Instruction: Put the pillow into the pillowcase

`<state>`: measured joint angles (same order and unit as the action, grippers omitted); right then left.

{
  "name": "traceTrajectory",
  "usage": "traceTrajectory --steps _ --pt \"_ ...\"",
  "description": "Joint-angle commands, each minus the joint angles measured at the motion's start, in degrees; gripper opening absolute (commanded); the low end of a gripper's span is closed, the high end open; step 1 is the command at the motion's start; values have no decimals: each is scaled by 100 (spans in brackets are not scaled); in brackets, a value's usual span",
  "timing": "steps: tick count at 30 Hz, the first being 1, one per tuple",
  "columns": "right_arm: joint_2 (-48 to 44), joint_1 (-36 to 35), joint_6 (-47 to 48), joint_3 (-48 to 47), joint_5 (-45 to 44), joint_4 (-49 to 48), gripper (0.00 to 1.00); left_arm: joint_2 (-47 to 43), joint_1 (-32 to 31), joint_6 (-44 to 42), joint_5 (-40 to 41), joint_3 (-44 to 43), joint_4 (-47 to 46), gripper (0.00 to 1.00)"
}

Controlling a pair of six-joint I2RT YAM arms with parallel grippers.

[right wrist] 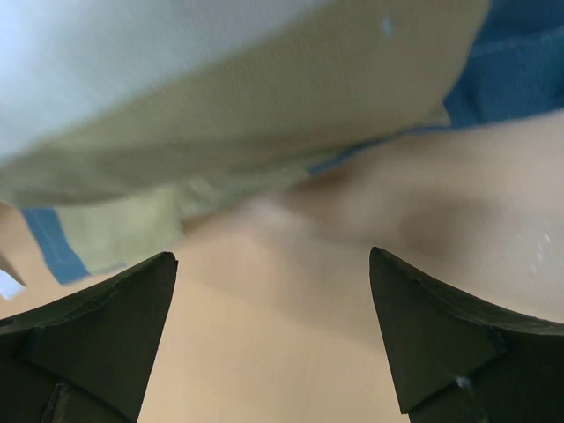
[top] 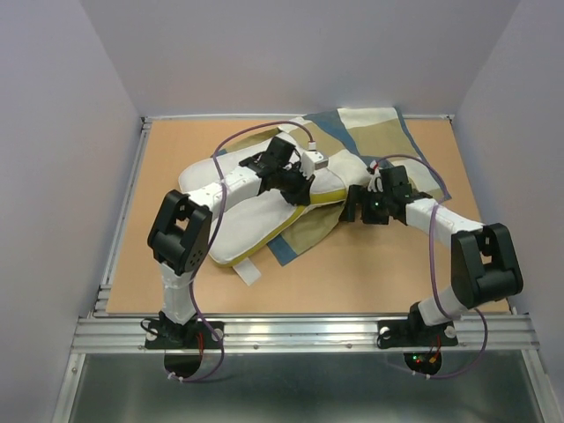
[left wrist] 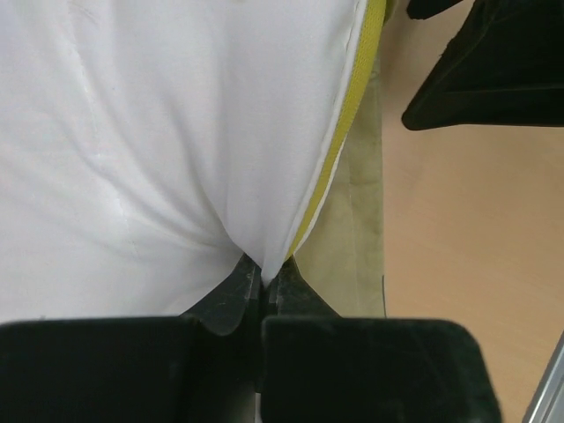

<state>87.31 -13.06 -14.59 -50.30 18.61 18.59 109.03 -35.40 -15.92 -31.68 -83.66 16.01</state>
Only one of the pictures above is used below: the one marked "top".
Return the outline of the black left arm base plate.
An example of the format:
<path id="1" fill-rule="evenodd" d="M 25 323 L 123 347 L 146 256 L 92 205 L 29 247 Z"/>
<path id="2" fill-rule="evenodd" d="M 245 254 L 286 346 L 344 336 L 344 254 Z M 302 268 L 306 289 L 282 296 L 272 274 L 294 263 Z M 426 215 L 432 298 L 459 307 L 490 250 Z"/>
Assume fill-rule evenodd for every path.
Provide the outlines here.
<path id="1" fill-rule="evenodd" d="M 218 350 L 218 334 L 224 329 L 222 322 L 211 324 L 215 335 L 200 321 L 192 320 L 185 325 L 144 319 L 140 322 L 145 332 L 145 348 L 148 350 Z"/>

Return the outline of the blue beige white plaid pillowcase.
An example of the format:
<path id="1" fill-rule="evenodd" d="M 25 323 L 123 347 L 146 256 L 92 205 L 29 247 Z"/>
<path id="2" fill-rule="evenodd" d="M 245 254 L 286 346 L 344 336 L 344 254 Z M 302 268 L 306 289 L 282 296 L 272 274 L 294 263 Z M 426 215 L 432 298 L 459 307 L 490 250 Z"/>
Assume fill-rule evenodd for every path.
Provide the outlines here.
<path id="1" fill-rule="evenodd" d="M 397 108 L 339 108 L 317 114 L 298 116 L 278 128 L 301 147 L 313 138 L 318 149 L 328 155 L 347 150 L 367 166 L 404 166 L 409 181 L 417 191 L 437 200 L 449 198 L 438 174 L 432 174 L 427 159 L 415 143 Z M 267 243 L 278 262 L 286 265 L 298 257 L 279 235 Z"/>

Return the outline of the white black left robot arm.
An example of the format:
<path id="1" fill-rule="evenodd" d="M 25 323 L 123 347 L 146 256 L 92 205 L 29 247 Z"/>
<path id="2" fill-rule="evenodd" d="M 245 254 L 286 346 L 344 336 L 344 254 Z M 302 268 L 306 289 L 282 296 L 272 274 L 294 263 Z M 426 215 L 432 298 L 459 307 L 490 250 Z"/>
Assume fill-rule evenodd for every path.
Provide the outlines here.
<path id="1" fill-rule="evenodd" d="M 196 336 L 193 283 L 204 259 L 236 267 L 309 212 L 342 204 L 369 176 L 356 155 L 304 150 L 286 133 L 197 164 L 193 186 L 169 191 L 147 244 L 160 265 L 164 300 L 144 325 L 152 339 L 190 345 Z"/>

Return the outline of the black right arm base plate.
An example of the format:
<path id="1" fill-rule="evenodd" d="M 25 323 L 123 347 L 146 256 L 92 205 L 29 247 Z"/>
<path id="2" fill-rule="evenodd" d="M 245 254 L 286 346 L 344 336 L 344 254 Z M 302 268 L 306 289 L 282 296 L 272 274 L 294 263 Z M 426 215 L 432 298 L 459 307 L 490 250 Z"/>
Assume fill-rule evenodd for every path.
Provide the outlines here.
<path id="1" fill-rule="evenodd" d="M 380 349 L 407 348 L 415 351 L 431 346 L 457 346 L 452 322 L 413 328 L 407 319 L 384 319 L 378 322 L 375 344 Z"/>

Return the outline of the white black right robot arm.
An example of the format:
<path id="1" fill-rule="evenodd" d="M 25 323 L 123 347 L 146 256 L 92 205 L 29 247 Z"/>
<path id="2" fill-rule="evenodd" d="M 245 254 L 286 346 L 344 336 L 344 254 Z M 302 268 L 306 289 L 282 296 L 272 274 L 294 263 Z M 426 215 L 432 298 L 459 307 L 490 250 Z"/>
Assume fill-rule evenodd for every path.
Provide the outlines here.
<path id="1" fill-rule="evenodd" d="M 467 219 L 417 191 L 403 166 L 373 162 L 373 178 L 360 195 L 361 220 L 387 225 L 397 220 L 419 229 L 431 245 L 442 243 L 450 253 L 450 282 L 431 297 L 414 303 L 407 317 L 386 322 L 378 335 L 381 348 L 424 345 L 469 310 L 505 300 L 523 290 L 523 276 L 510 231 L 500 223 L 486 225 Z"/>

